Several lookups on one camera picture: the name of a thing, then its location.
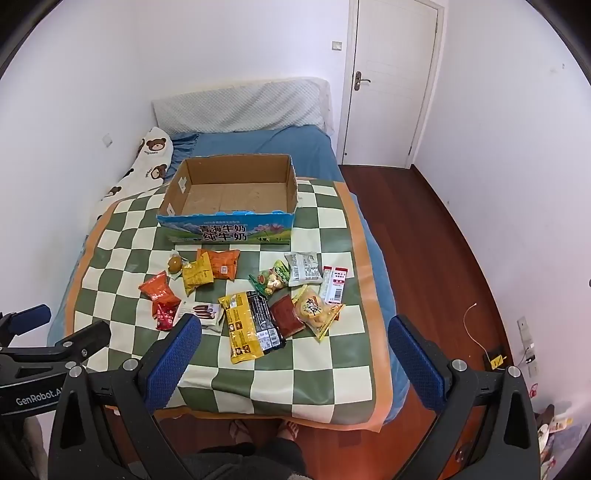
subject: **wall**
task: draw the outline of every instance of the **wall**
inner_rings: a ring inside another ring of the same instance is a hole
[[[553,402],[587,425],[591,86],[524,0],[454,0],[448,15],[417,167],[472,248],[516,361],[528,321],[534,408]]]
[[[141,58],[153,98],[250,80],[329,81],[336,145],[348,0],[145,0]],[[331,42],[343,42],[332,51]]]
[[[38,303],[57,311],[91,207],[154,125],[139,81],[135,10],[134,2],[64,0],[0,79],[3,312]],[[15,344],[45,345],[46,337],[38,329]]]

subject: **door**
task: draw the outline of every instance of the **door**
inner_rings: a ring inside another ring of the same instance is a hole
[[[344,164],[406,166],[436,25],[437,10],[415,0],[359,0]]]

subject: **person's leg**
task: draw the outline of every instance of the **person's leg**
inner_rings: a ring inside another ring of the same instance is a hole
[[[222,445],[201,450],[199,453],[235,453],[242,456],[250,456],[255,453],[256,447],[252,443],[252,437],[246,424],[242,420],[230,422],[230,437],[236,445]]]
[[[291,421],[284,421],[277,431],[277,437],[259,448],[255,455],[274,460],[291,468],[295,473],[306,476],[306,463],[299,445],[295,442],[299,427]]]

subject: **blue gripper pad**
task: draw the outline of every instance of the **blue gripper pad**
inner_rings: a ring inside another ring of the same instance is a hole
[[[13,335],[22,335],[45,325],[51,320],[51,310],[45,304],[15,313],[10,319],[8,331]]]
[[[195,315],[182,327],[145,380],[144,402],[150,415],[164,408],[201,342],[201,322]],[[171,330],[164,340],[173,335]]]
[[[390,320],[388,342],[423,406],[439,414],[446,402],[444,381],[398,317]]]

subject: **red candy package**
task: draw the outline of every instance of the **red candy package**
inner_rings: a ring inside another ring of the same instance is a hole
[[[178,303],[171,305],[168,303],[153,302],[152,311],[156,307],[156,330],[168,332],[173,327],[174,315],[177,313]]]
[[[181,299],[170,290],[166,272],[160,272],[138,288],[152,300],[152,317],[157,321],[156,329],[168,332],[173,327],[174,315]]]
[[[176,303],[176,305],[178,305],[181,301],[180,298],[170,290],[165,271],[162,271],[155,277],[145,281],[138,288],[150,297],[152,301],[157,301],[158,303]]]

